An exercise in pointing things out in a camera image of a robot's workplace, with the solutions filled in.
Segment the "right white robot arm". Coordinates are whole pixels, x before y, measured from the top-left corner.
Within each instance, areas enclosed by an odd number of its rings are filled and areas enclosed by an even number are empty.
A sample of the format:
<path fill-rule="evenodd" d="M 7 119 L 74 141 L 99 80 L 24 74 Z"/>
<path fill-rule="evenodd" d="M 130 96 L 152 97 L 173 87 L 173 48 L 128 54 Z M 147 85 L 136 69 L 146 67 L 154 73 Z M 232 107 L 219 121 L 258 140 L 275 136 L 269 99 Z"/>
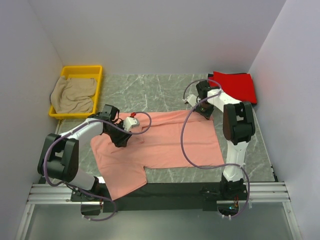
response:
<path fill-rule="evenodd" d="M 199 105 L 195 112 L 209 119 L 214 109 L 223 113 L 222 131 L 227 140 L 227 155 L 219 193 L 226 200 L 241 193 L 246 193 L 244 174 L 241 168 L 245 163 L 245 154 L 252 136 L 255 134 L 255 121 L 252 104 L 240 101 L 228 95 L 218 86 L 210 86 L 207 80 L 196 84 Z"/>

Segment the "red folded t shirt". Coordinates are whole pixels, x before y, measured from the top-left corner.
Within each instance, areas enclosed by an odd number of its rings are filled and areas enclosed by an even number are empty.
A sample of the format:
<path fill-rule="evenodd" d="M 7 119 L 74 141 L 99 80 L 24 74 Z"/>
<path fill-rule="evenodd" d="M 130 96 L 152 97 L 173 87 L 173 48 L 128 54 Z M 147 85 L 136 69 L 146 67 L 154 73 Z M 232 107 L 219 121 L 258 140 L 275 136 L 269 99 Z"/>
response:
<path fill-rule="evenodd" d="M 208 79 L 219 83 L 223 91 L 242 102 L 258 103 L 254 82 L 249 73 L 221 73 L 214 71 Z"/>

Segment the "aluminium rail frame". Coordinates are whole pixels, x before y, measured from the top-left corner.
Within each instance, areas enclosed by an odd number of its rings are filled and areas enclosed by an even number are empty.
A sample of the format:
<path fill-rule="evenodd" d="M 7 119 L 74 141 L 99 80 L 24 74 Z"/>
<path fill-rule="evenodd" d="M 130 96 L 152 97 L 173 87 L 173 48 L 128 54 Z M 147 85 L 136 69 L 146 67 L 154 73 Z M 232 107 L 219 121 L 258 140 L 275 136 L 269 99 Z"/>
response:
<path fill-rule="evenodd" d="M 26 239 L 36 205 L 72 204 L 72 195 L 74 195 L 72 190 L 65 185 L 51 187 L 46 183 L 33 184 L 28 194 L 26 206 L 15 238 L 17 240 Z M 293 239 L 302 239 L 302 234 L 291 206 L 291 199 L 284 182 L 253 182 L 250 185 L 250 202 L 252 204 L 281 203 Z"/>

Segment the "beige t shirt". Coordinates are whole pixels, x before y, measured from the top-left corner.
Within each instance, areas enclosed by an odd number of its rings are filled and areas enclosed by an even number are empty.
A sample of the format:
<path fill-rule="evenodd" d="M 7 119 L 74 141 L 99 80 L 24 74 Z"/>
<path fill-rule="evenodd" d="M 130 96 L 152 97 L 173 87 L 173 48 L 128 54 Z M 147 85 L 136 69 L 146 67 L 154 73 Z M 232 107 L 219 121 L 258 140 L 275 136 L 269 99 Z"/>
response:
<path fill-rule="evenodd" d="M 94 78 L 66 78 L 61 76 L 51 93 L 50 102 L 58 114 L 90 113 L 96 93 L 97 81 Z"/>

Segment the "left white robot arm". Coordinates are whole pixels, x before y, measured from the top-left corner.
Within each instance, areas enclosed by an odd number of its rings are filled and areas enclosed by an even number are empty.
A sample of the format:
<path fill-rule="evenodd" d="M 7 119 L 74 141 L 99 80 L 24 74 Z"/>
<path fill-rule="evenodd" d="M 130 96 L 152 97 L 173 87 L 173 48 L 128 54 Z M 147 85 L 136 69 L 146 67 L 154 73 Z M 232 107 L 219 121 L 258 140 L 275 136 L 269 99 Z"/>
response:
<path fill-rule="evenodd" d="M 80 148 L 92 138 L 106 134 L 115 147 L 126 147 L 131 129 L 139 126 L 135 114 L 120 118 L 120 110 L 106 104 L 102 111 L 90 115 L 83 123 L 61 134 L 45 138 L 37 172 L 46 179 L 56 179 L 78 189 L 88 201 L 100 195 L 99 179 L 79 167 Z"/>

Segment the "pink t shirt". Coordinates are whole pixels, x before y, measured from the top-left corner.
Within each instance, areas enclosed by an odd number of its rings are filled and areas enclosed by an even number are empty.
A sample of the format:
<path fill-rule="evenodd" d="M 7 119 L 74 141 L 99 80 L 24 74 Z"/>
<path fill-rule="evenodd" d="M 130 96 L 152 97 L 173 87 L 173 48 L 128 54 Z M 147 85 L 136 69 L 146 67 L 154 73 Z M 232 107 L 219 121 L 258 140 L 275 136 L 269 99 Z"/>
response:
<path fill-rule="evenodd" d="M 145 168 L 190 167 L 224 163 L 212 119 L 188 110 L 138 114 L 126 147 L 115 147 L 106 134 L 95 136 L 90 146 L 112 200 L 119 199 L 147 183 Z"/>

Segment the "black base bar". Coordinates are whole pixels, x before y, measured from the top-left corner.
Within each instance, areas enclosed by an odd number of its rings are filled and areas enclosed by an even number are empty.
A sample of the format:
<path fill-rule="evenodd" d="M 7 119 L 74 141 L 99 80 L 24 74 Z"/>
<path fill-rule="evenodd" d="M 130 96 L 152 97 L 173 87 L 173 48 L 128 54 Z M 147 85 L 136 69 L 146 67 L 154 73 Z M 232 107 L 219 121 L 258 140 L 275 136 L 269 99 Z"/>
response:
<path fill-rule="evenodd" d="M 148 183 L 113 202 L 108 201 L 111 191 L 100 183 L 98 190 L 90 195 L 79 190 L 73 191 L 70 201 L 81 203 L 85 215 L 98 215 L 93 203 L 102 206 L 104 213 L 117 211 L 157 210 L 203 210 L 221 211 L 235 215 L 239 202 L 246 201 L 250 189 L 243 181 L 232 182 L 191 182 L 191 183 Z"/>

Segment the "yellow plastic bin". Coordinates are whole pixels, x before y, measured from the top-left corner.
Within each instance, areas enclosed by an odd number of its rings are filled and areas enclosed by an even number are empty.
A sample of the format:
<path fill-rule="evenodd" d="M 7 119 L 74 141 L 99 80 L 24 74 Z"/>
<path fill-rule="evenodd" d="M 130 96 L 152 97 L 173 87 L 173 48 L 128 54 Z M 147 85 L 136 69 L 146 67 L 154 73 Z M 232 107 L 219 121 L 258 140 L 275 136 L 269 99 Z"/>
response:
<path fill-rule="evenodd" d="M 50 106 L 48 115 L 57 120 L 64 119 L 85 119 L 88 116 L 98 112 L 98 101 L 101 91 L 102 79 L 103 79 L 103 67 L 101 65 L 74 65 L 64 66 L 61 70 L 60 77 L 65 78 L 94 78 L 97 82 L 95 95 L 91 98 L 93 100 L 93 110 L 89 113 L 56 113 L 52 104 Z"/>

